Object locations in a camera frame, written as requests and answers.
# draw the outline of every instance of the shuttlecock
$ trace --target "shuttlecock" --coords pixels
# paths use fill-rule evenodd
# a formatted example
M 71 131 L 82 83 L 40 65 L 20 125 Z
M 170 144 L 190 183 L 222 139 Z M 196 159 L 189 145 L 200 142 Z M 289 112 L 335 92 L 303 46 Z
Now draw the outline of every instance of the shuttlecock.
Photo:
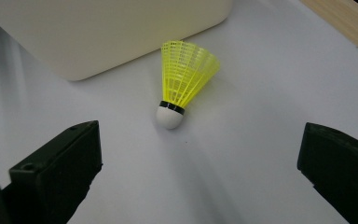
M 207 49 L 184 41 L 162 45 L 162 101 L 158 124 L 173 129 L 182 121 L 185 107 L 219 70 L 220 62 Z

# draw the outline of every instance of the yellow plastic mesh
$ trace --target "yellow plastic mesh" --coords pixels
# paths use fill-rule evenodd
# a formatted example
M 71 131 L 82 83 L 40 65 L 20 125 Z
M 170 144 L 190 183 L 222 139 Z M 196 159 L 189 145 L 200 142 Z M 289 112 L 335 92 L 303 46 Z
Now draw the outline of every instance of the yellow plastic mesh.
M 220 62 L 207 49 L 184 41 L 162 45 L 162 98 L 185 108 L 219 70 Z

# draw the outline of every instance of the black band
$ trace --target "black band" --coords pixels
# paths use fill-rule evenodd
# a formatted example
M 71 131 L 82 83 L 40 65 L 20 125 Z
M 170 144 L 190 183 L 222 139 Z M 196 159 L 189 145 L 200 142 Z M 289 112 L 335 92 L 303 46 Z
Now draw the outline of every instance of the black band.
M 181 115 L 185 114 L 185 110 L 182 107 L 180 107 L 179 105 L 174 105 L 174 104 L 168 103 L 166 101 L 161 101 L 161 103 L 159 103 L 159 106 L 167 107 L 173 111 L 178 112 Z

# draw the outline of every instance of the wooden edge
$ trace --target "wooden edge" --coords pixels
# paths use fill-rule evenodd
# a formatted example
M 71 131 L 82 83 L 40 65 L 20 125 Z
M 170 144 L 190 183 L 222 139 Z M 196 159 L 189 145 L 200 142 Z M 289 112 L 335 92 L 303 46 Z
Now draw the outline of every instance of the wooden edge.
M 358 46 L 358 4 L 353 0 L 301 0 Z

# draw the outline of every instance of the shuttlecock cork base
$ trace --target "shuttlecock cork base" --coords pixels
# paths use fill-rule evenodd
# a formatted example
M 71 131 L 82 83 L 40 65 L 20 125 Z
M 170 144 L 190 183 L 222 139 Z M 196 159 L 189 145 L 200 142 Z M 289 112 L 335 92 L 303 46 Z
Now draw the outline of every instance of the shuttlecock cork base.
M 166 129 L 176 128 L 182 121 L 185 110 L 179 105 L 161 101 L 157 110 L 157 122 Z
M 207 49 L 184 41 L 162 45 L 162 101 L 157 111 L 158 124 L 176 128 L 185 107 L 219 70 L 220 62 Z

